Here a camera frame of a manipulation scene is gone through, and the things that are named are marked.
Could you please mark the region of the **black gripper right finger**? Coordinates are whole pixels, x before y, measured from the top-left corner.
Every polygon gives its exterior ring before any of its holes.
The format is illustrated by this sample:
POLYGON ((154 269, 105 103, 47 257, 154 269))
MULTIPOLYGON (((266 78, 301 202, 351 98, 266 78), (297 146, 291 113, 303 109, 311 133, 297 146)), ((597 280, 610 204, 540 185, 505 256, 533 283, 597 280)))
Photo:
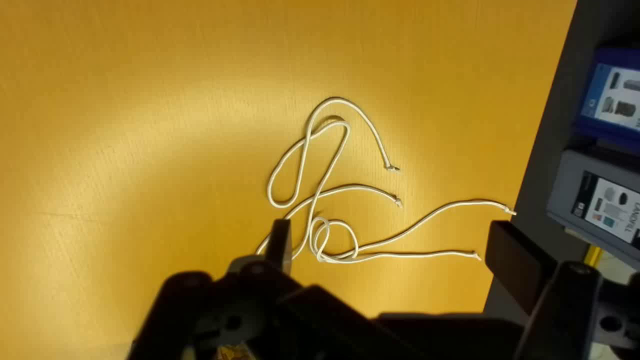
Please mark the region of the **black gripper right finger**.
POLYGON ((555 260, 508 219, 489 223, 485 266, 493 276, 489 316, 527 316, 555 272, 555 260))

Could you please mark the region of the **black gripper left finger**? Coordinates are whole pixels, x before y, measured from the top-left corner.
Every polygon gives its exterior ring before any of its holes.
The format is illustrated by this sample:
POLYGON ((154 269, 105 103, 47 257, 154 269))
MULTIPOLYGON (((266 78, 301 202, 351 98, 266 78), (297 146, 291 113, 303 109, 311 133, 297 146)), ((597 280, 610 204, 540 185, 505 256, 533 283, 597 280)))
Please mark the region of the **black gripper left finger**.
POLYGON ((291 230, 287 219, 276 219, 272 223, 267 246, 266 246, 266 261, 283 273, 291 268, 291 230))

